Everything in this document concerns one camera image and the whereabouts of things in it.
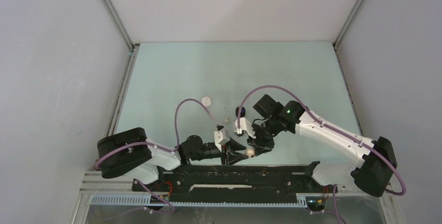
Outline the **pink charging case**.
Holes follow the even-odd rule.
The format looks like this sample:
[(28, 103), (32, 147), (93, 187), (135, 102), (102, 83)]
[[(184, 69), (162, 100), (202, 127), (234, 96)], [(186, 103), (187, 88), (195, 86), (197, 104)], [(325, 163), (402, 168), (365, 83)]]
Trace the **pink charging case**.
[(252, 158), (255, 156), (255, 149), (254, 148), (248, 148), (245, 150), (245, 155), (247, 155), (249, 158)]

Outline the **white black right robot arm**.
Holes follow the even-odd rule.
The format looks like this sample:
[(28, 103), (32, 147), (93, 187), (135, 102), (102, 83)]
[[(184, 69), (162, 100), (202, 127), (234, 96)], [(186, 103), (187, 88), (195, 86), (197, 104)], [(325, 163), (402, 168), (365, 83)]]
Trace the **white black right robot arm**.
[(355, 185), (364, 193), (381, 197), (397, 168), (394, 148), (390, 140), (377, 140), (346, 131), (309, 111), (297, 101), (286, 105), (265, 94), (254, 106), (264, 121), (250, 122), (244, 115), (236, 119), (236, 134), (246, 133), (255, 156), (273, 150), (274, 138), (281, 132), (291, 132), (313, 139), (348, 158), (345, 163), (327, 164), (315, 161), (303, 177), (304, 187), (311, 192), (326, 185)]

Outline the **black gold-trimmed charging case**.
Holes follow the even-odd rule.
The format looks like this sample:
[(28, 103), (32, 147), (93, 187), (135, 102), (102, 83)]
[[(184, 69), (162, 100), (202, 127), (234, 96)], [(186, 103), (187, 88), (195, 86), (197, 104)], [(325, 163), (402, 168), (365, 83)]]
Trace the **black gold-trimmed charging case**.
[(237, 107), (235, 111), (236, 117), (245, 117), (245, 108), (244, 107)]

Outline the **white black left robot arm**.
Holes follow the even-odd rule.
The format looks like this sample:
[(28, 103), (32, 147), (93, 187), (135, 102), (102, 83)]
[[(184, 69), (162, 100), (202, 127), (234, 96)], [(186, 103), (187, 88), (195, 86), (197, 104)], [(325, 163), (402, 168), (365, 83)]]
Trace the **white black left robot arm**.
[(98, 141), (95, 168), (105, 179), (131, 177), (158, 191), (165, 184), (160, 169), (172, 171), (188, 161), (214, 158), (229, 166), (255, 155), (254, 150), (233, 140), (222, 127), (214, 132), (214, 140), (204, 143), (199, 136), (191, 135), (176, 148), (170, 148), (148, 139), (143, 128), (134, 128)]

